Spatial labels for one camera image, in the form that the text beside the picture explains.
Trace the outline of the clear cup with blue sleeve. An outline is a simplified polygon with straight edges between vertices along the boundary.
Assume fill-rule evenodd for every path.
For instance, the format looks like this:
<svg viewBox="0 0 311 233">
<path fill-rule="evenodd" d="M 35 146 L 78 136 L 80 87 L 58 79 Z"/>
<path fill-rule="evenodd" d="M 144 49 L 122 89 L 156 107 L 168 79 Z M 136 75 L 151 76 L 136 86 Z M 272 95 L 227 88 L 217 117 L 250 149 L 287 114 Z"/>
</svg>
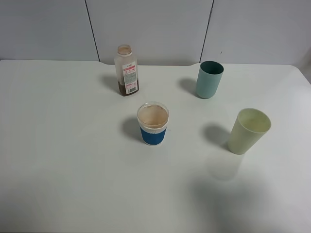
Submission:
<svg viewBox="0 0 311 233">
<path fill-rule="evenodd" d="M 162 143 L 169 122 L 169 110 L 160 102 L 147 102 L 139 107 L 137 120 L 143 141 L 151 146 Z"/>
</svg>

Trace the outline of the clear plastic drink bottle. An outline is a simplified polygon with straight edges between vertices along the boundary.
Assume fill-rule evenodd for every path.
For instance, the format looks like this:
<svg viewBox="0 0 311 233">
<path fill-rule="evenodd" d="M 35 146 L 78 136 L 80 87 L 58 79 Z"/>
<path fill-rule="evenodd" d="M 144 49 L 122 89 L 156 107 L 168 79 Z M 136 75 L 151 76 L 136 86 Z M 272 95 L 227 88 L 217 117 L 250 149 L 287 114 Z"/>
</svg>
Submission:
<svg viewBox="0 0 311 233">
<path fill-rule="evenodd" d="M 115 69 L 122 96 L 129 96 L 139 91 L 138 62 L 130 45 L 118 46 Z"/>
</svg>

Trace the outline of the teal plastic cup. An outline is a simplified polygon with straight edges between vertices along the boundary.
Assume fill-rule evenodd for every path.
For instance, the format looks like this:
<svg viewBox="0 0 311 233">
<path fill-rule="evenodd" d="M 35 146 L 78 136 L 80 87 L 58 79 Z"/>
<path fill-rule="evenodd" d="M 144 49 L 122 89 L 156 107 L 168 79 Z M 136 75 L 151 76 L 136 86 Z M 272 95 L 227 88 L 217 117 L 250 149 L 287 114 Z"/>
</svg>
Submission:
<svg viewBox="0 0 311 233">
<path fill-rule="evenodd" d="M 215 61 L 205 61 L 200 64 L 196 82 L 196 94 L 203 99 L 213 97 L 220 83 L 224 67 Z"/>
</svg>

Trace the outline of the pale green plastic cup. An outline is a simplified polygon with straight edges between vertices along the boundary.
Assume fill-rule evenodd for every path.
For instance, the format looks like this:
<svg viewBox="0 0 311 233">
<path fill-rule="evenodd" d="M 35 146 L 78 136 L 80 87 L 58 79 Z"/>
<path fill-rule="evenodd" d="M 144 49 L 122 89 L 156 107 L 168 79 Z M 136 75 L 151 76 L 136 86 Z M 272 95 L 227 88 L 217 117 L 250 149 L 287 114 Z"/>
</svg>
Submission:
<svg viewBox="0 0 311 233">
<path fill-rule="evenodd" d="M 271 121 L 264 112 L 254 108 L 240 110 L 227 143 L 229 150 L 245 154 L 270 128 Z"/>
</svg>

